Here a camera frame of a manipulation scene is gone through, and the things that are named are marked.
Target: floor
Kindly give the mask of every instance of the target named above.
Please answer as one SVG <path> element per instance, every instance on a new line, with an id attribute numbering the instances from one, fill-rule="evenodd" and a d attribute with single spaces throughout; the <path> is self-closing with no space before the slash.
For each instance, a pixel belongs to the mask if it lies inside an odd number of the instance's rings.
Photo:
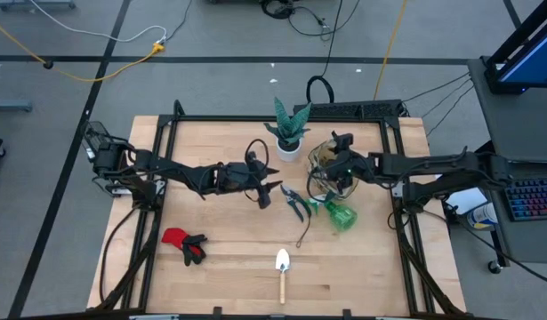
<path id="1" fill-rule="evenodd" d="M 0 162 L 0 317 L 9 314 L 47 212 L 48 218 L 57 215 L 21 314 L 85 308 L 111 201 L 90 183 L 91 168 L 81 148 L 77 153 L 75 145 L 68 156 L 82 113 L 101 120 L 112 134 L 128 136 L 134 116 L 170 113 L 175 99 L 192 115 L 270 115 L 274 96 L 286 106 L 305 101 L 305 84 L 322 71 L 328 43 L 298 35 L 286 21 L 265 16 L 254 2 L 193 0 L 186 24 L 160 54 L 165 58 L 130 68 L 103 84 L 75 82 L 46 71 L 0 34 L 0 99 L 30 99 L 34 104 L 32 113 L 0 113 L 0 137 L 8 151 Z M 121 37 L 155 23 L 172 29 L 188 4 L 185 0 L 76 3 L 75 10 L 50 7 L 49 11 L 71 27 L 105 33 L 118 29 L 118 17 L 123 22 Z M 342 17 L 350 14 L 354 3 L 344 0 Z M 506 4 L 523 20 L 539 3 L 411 0 L 378 99 L 407 99 L 464 74 L 464 60 L 492 53 L 514 29 Z M 303 0 L 302 4 L 334 24 L 338 1 Z M 361 1 L 350 23 L 336 34 L 333 56 L 342 59 L 329 66 L 326 78 L 337 101 L 372 99 L 400 6 L 401 0 Z M 318 31 L 315 21 L 304 14 L 294 22 L 304 30 Z M 56 68 L 84 77 L 95 77 L 104 68 L 111 73 L 144 56 L 160 37 L 158 30 L 150 31 L 135 42 L 113 47 L 104 38 L 72 34 L 30 7 L 0 11 L 0 23 L 32 51 L 61 57 Z M 460 92 L 470 86 L 466 85 Z M 424 115 L 455 87 L 409 101 L 412 116 Z M 428 131 L 459 94 L 424 118 Z M 316 86 L 312 96 L 316 102 L 327 99 Z M 443 155 L 464 146 L 474 149 L 487 140 L 479 103 L 470 91 L 430 136 L 430 149 L 433 155 Z M 52 198 L 55 189 L 61 197 Z M 492 276 L 486 269 L 494 257 L 488 248 L 459 229 L 453 231 L 452 241 L 470 312 L 547 319 L 547 284 L 518 267 Z M 547 265 L 530 266 L 547 275 Z"/>

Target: white cable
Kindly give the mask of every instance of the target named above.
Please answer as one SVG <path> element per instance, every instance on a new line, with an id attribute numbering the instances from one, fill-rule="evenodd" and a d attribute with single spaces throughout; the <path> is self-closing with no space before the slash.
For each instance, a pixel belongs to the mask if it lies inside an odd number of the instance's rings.
<path id="1" fill-rule="evenodd" d="M 66 26 L 65 24 L 57 21 L 53 16 L 51 16 L 48 12 L 44 11 L 44 9 L 42 9 L 42 7 L 40 7 L 36 1 L 34 0 L 30 0 L 30 2 L 41 12 L 43 13 L 46 17 L 50 18 L 52 21 L 54 21 L 55 23 L 59 24 L 60 26 L 62 26 L 63 28 L 65 28 L 66 30 L 69 30 L 69 31 L 73 31 L 73 32 L 77 32 L 77 33 L 82 33 L 82 34 L 86 34 L 86 35 L 91 35 L 91 36 L 103 36 L 103 37 L 106 37 L 106 38 L 109 38 L 111 40 L 115 40 L 115 41 L 118 41 L 118 42 L 123 42 L 123 43 L 127 43 L 127 42 L 131 42 L 132 40 L 138 38 L 139 36 L 142 36 L 142 34 L 144 34 L 145 32 L 153 29 L 153 28 L 159 28 L 161 30 L 163 30 L 165 33 L 163 34 L 163 37 L 160 38 L 160 40 L 158 40 L 157 42 L 162 44 L 166 41 L 166 29 L 161 27 L 161 26 L 150 26 L 144 30 L 142 30 L 138 35 L 130 38 L 130 39 L 126 39 L 126 40 L 122 40 L 122 39 L 118 39 L 118 38 L 115 38 L 113 36 L 110 36 L 110 35 L 106 35 L 106 34 L 102 34 L 102 33 L 96 33 L 96 32 L 90 32 L 90 31 L 85 31 L 85 30 L 78 30 L 78 29 L 75 29 L 75 28 L 70 28 L 68 26 Z"/>

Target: blue screen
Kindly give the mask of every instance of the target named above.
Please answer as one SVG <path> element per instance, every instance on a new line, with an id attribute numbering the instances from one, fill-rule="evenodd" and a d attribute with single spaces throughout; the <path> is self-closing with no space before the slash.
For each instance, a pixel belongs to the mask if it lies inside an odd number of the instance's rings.
<path id="1" fill-rule="evenodd" d="M 503 83 L 547 84 L 547 37 L 500 79 Z"/>

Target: wooden table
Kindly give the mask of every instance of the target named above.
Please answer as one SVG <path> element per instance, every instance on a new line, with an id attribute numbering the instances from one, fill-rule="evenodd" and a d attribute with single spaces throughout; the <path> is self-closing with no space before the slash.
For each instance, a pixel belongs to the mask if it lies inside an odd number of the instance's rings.
<path id="1" fill-rule="evenodd" d="M 135 117 L 130 142 L 136 148 L 151 149 L 156 123 L 157 116 Z M 305 197 L 306 155 L 328 140 L 332 130 L 353 133 L 352 148 L 361 154 L 382 152 L 378 124 L 308 123 L 307 127 L 311 131 L 306 133 L 302 155 L 298 162 L 286 164 L 276 155 L 275 137 L 261 123 L 179 122 L 173 160 L 190 166 L 243 161 L 249 142 L 261 138 L 269 147 L 269 167 L 281 171 L 269 181 L 283 180 Z M 421 119 L 401 118 L 400 130 L 407 156 L 429 155 Z M 256 144 L 254 148 L 264 159 L 263 147 Z M 298 220 L 279 188 L 270 196 L 271 205 L 259 210 L 243 193 L 211 195 L 203 201 L 184 185 L 171 181 L 159 238 L 167 228 L 183 228 L 192 235 L 204 233 L 209 238 L 204 244 L 208 257 L 199 266 L 185 267 L 178 249 L 159 243 L 147 312 L 210 314 L 213 307 L 220 306 L 223 314 L 237 315 L 335 316 L 344 308 L 351 309 L 354 316 L 409 315 L 397 235 L 386 224 L 392 211 L 389 191 L 360 182 L 347 200 L 358 212 L 356 225 L 338 233 L 326 210 L 321 209 L 313 216 L 300 249 L 295 242 L 306 222 Z M 105 238 L 130 208 L 130 197 L 114 200 Z M 431 201 L 426 209 L 442 214 L 438 201 Z M 137 217 L 135 214 L 118 230 L 109 247 L 107 292 L 128 267 Z M 451 301 L 465 310 L 445 223 L 428 215 L 420 215 L 419 223 L 428 270 Z M 274 269 L 281 248 L 291 256 L 284 306 L 278 302 L 279 275 Z M 98 274 L 99 265 L 90 307 L 100 302 Z M 138 300 L 141 279 L 140 271 L 132 306 Z M 415 276 L 417 289 L 421 289 L 419 283 Z M 421 290 L 417 290 L 417 298 L 419 309 L 424 310 Z"/>

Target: pruning shears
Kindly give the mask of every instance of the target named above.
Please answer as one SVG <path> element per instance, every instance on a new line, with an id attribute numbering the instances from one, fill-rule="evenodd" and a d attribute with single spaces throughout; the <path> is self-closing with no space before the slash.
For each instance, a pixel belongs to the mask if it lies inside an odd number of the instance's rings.
<path id="1" fill-rule="evenodd" d="M 281 185 L 281 192 L 285 195 L 285 198 L 287 199 L 287 203 L 293 208 L 294 212 L 297 213 L 297 216 L 299 219 L 301 219 L 301 222 L 304 222 L 304 217 L 302 216 L 301 211 L 299 211 L 299 208 L 297 207 L 297 202 L 302 205 L 302 207 L 307 211 L 307 214 L 310 216 L 312 212 L 310 211 L 309 206 L 307 203 L 302 200 L 301 196 L 294 192 L 291 188 L 286 187 L 284 185 Z"/>

